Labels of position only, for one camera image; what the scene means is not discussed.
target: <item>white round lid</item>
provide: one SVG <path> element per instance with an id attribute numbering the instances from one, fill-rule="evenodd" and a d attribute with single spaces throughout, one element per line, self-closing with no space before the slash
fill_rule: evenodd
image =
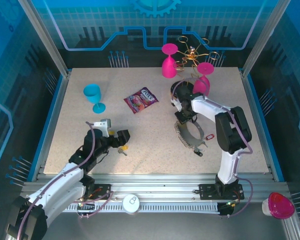
<path id="1" fill-rule="evenodd" d="M 122 206 L 127 214 L 134 214 L 140 207 L 140 200 L 136 195 L 129 194 L 124 197 Z"/>

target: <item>beige table surface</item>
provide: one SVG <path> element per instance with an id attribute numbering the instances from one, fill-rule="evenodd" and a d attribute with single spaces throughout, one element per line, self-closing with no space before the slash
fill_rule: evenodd
<path id="1" fill-rule="evenodd" d="M 183 73 L 190 77 L 191 68 Z M 239 172 L 268 172 L 265 157 L 253 121 L 249 103 L 236 67 L 218 67 L 208 76 L 209 98 L 219 104 L 243 108 L 252 133 L 252 155 L 241 159 Z M 67 86 L 61 112 L 54 132 L 44 173 L 58 173 L 76 149 L 83 144 L 89 130 L 86 121 L 111 119 L 113 131 L 128 129 L 131 138 L 127 156 L 111 148 L 109 155 L 91 173 L 102 174 L 198 174 L 217 173 L 221 149 L 216 137 L 207 141 L 208 148 L 200 146 L 203 156 L 186 148 L 174 129 L 177 111 L 170 102 L 170 87 L 181 78 L 166 79 L 161 68 L 74 68 Z M 106 105 L 102 114 L 95 114 L 93 104 L 86 100 L 83 89 L 96 83 L 102 92 L 101 102 Z M 124 98 L 147 87 L 159 100 L 143 111 L 133 114 Z M 197 122 L 205 135 L 215 134 L 215 124 L 204 116 Z"/>

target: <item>white cylinder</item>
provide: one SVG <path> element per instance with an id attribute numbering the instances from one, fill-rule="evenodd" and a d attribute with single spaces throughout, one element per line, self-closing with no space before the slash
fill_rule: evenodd
<path id="1" fill-rule="evenodd" d="M 140 200 L 136 195 L 129 194 L 122 201 L 122 208 L 127 214 L 134 214 L 140 208 Z"/>
<path id="2" fill-rule="evenodd" d="M 269 209 L 269 198 L 267 198 L 266 200 L 264 200 L 262 202 L 262 212 L 266 216 L 272 216 L 270 209 Z"/>

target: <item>chip bag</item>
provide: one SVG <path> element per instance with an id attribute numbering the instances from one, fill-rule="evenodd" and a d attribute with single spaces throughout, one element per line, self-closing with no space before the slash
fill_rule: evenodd
<path id="1" fill-rule="evenodd" d="M 134 114 L 156 102 L 159 102 L 156 96 L 153 95 L 146 87 L 128 96 L 124 99 L 124 101 L 128 104 Z"/>

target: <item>pink wine glass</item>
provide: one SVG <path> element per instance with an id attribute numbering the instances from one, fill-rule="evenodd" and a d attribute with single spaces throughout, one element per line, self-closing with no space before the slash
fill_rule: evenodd
<path id="1" fill-rule="evenodd" d="M 206 75 L 212 74 L 215 68 L 211 63 L 202 62 L 196 67 L 196 69 L 202 74 L 202 76 L 195 81 L 192 93 L 202 93 L 205 96 L 208 96 L 210 92 L 210 81 Z"/>
<path id="2" fill-rule="evenodd" d="M 177 75 L 176 61 L 171 57 L 177 51 L 178 47 L 173 43 L 167 43 L 162 47 L 162 52 L 168 55 L 162 63 L 162 75 L 167 79 L 174 78 Z"/>

